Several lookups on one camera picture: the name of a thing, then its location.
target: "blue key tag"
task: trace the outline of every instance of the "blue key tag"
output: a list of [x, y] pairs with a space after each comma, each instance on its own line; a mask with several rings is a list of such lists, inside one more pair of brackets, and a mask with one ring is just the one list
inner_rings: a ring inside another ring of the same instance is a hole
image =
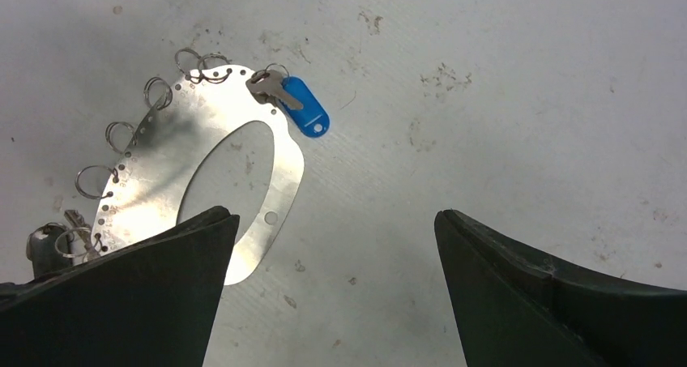
[[284, 90], [303, 104], [303, 109], [290, 109], [282, 100], [279, 103], [291, 116], [301, 132], [309, 138], [318, 138], [329, 130], [329, 115], [302, 79], [289, 76], [282, 83]]

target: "metal key organizer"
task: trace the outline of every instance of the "metal key organizer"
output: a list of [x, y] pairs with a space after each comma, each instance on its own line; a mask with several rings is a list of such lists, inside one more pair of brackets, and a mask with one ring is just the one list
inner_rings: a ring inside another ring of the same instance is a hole
[[[183, 53], [198, 60], [195, 70], [183, 69], [179, 61]], [[209, 69], [210, 60], [226, 64]], [[234, 246], [224, 284], [236, 284], [255, 270], [269, 250], [301, 184], [303, 153], [289, 135], [287, 117], [273, 98], [293, 97], [278, 87], [283, 76], [270, 70], [274, 65], [254, 71], [233, 65], [220, 54], [200, 56], [192, 49], [179, 50], [175, 61], [182, 76], [173, 87], [159, 77], [146, 83], [143, 94], [149, 111], [137, 126], [113, 122], [107, 127], [109, 146], [122, 155], [116, 165], [88, 166], [77, 174], [77, 191], [100, 200], [90, 240], [82, 238], [87, 250], [84, 260], [111, 254], [176, 225], [186, 188], [208, 154], [245, 124], [264, 122], [274, 135], [271, 181], [258, 215]], [[149, 92], [156, 83], [164, 85], [166, 92], [152, 104]], [[132, 134], [124, 150], [112, 141], [118, 126]], [[89, 194], [79, 184], [88, 169], [110, 172], [102, 194]], [[64, 235], [88, 230], [87, 226], [75, 226]]]

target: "silver key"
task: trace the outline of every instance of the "silver key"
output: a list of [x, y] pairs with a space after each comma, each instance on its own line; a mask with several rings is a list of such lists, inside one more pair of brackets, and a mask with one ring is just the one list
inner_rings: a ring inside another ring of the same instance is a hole
[[[65, 219], [69, 222], [72, 228], [91, 227], [91, 225], [86, 224], [86, 221], [83, 220], [83, 216], [75, 210], [66, 210]], [[81, 241], [83, 241], [83, 248], [86, 249], [86, 259], [93, 260], [95, 258], [99, 258], [100, 254], [98, 254], [98, 251], [91, 243], [91, 236], [88, 234], [88, 232], [76, 231], [76, 234], [79, 235]]]
[[270, 96], [282, 101], [289, 109], [303, 109], [303, 104], [281, 86], [283, 80], [284, 76], [277, 70], [257, 71], [245, 81], [245, 86], [253, 94]]

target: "white surface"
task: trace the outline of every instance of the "white surface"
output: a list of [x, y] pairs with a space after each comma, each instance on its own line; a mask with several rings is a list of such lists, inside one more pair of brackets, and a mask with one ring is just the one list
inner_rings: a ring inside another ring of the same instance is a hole
[[[117, 159], [105, 126], [138, 122], [143, 84], [175, 79], [192, 45], [283, 63], [332, 120], [294, 134], [301, 190], [263, 264], [224, 290], [207, 365], [463, 365], [433, 237], [448, 207], [686, 288], [685, 14], [687, 0], [0, 0], [0, 278], [31, 279], [26, 236], [61, 209], [92, 218], [76, 171]], [[213, 154], [185, 215], [221, 203], [252, 220], [261, 134]]]

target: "metal plate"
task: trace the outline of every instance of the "metal plate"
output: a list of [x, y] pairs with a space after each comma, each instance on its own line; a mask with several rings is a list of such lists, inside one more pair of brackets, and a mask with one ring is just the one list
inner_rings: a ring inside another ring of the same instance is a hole
[[110, 177], [92, 234], [101, 235], [110, 254], [177, 224], [181, 201], [198, 167], [233, 131], [249, 122], [272, 130], [275, 157], [265, 200], [244, 236], [234, 246], [224, 284], [244, 280], [258, 266], [281, 228], [303, 177], [303, 153], [288, 133], [280, 109], [259, 104], [245, 87], [254, 73], [243, 66], [220, 66], [203, 73], [231, 75], [223, 83], [195, 84], [180, 79], [173, 102], [152, 109], [136, 129], [138, 142], [117, 163], [119, 179]]

